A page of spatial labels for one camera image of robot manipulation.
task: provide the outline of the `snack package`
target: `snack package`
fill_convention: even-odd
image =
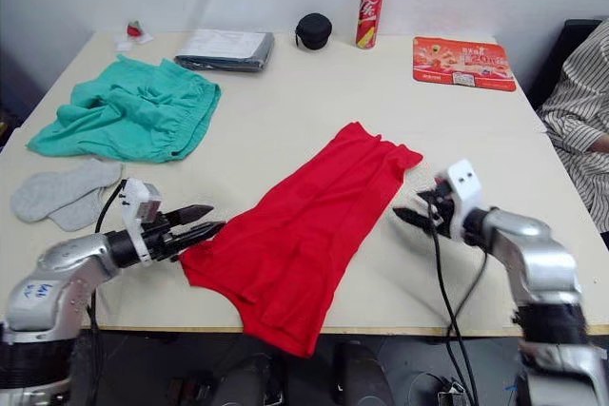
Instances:
[[[505,49],[491,43],[415,37],[413,76],[427,83],[516,90]]]

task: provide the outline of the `green cloth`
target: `green cloth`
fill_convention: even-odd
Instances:
[[[219,99],[218,85],[193,71],[119,55],[96,80],[74,87],[70,104],[57,109],[57,120],[28,148],[46,156],[177,161],[206,134]]]

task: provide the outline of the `floor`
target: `floor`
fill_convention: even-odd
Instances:
[[[312,359],[288,358],[292,405],[333,405],[328,394],[331,360],[337,342],[359,340],[377,353],[383,364],[397,406],[436,405],[430,392],[432,377],[417,378],[420,372],[455,377],[445,347],[435,338],[322,335]],[[600,341],[608,347],[609,338]],[[247,355],[277,349],[236,334],[141,334],[105,332],[106,363],[99,406],[167,406],[167,386],[173,377],[185,377],[196,370],[221,375]],[[481,338],[466,342],[482,405],[507,405],[514,376],[519,370],[515,338]],[[72,404],[85,404],[89,373],[89,339],[79,340],[74,372]]]

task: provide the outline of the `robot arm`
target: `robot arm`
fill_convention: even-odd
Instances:
[[[518,306],[514,322],[523,331],[521,356],[529,368],[519,379],[520,404],[609,406],[607,356],[589,344],[574,258],[545,223],[479,209],[481,185],[469,162],[452,165],[436,181],[436,188],[419,196],[432,203],[438,233],[478,246],[507,271]],[[394,211],[429,232],[427,217],[406,207]]]
[[[204,222],[176,235],[171,228],[213,208],[192,205],[157,212],[160,194],[129,179],[119,194],[126,230],[61,242],[10,293],[0,346],[0,404],[64,404],[69,362],[91,293],[136,263],[177,259],[183,249],[213,237],[224,222]]]

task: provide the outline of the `black chair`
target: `black chair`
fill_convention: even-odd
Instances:
[[[526,93],[533,109],[537,110],[552,95],[560,78],[562,64],[600,23],[596,19],[569,19],[564,22],[559,39],[541,66],[533,86]]]

